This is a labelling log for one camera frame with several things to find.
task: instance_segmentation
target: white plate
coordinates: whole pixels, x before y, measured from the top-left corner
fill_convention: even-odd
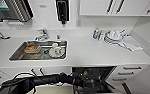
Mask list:
[[[65,48],[61,48],[60,51],[61,51],[60,54],[56,54],[56,53],[55,53],[55,50],[54,50],[53,48],[51,48],[51,49],[49,50],[49,55],[50,55],[51,57],[54,57],[54,58],[61,57],[61,56],[65,53]]]
[[[112,37],[110,36],[110,33],[106,33],[106,36],[112,40],[122,40],[123,39],[123,36],[120,34],[119,37]]]

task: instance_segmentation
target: kitchen sink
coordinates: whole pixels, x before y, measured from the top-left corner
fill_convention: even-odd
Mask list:
[[[57,43],[58,47],[64,50],[59,57],[52,57],[49,52],[52,49],[52,44]],[[24,51],[30,44],[40,46],[37,53],[27,53]],[[49,60],[49,59],[64,59],[66,57],[67,41],[27,41],[23,42],[21,46],[14,52],[9,60]]]

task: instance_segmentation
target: wall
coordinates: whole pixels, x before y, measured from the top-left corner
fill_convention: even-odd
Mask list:
[[[144,46],[150,56],[150,17],[141,17],[131,34]],[[133,94],[150,94],[150,66],[128,83]]]
[[[28,0],[33,11],[32,20],[25,23],[23,26],[9,25],[7,21],[0,23],[0,29],[62,29],[62,24],[57,20],[57,11],[55,0]],[[70,0],[70,21],[66,28],[75,28],[76,24],[76,0]]]
[[[57,20],[55,0],[29,0],[34,17],[32,20],[24,23],[24,25],[9,25],[8,21],[0,23],[0,31],[8,35],[11,32],[4,31],[4,29],[13,30],[38,30],[40,28],[46,28],[48,30],[65,30],[65,29],[95,29],[99,27],[102,29],[126,29],[128,32],[133,28],[139,17],[103,17],[103,16],[78,16],[79,13],[79,0],[69,0],[70,5],[70,21],[66,24],[66,27],[62,27],[61,23]]]

